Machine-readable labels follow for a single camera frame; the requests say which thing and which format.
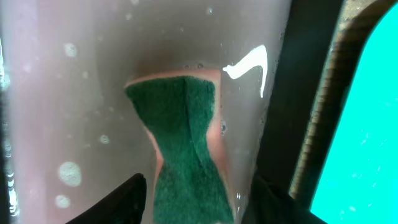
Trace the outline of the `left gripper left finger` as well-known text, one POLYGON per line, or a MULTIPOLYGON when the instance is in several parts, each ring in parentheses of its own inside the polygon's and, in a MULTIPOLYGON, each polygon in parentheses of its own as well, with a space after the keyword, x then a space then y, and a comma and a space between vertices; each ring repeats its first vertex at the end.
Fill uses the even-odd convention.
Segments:
POLYGON ((136 173, 67 224, 140 224, 146 195, 146 178, 136 173))

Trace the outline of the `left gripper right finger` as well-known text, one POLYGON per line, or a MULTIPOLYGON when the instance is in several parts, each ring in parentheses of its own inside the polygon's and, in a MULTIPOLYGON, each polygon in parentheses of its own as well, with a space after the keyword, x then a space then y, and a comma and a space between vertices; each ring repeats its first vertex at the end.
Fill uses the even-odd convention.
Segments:
POLYGON ((242 224, 326 224, 276 184, 255 174, 242 224))

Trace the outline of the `green scrub sponge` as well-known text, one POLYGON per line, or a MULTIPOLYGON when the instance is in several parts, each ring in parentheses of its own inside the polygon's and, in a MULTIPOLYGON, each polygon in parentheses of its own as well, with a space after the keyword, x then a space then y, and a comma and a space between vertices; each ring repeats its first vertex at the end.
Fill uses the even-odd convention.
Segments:
POLYGON ((183 70, 124 88, 155 150, 154 223, 234 222, 220 84, 218 70, 183 70))

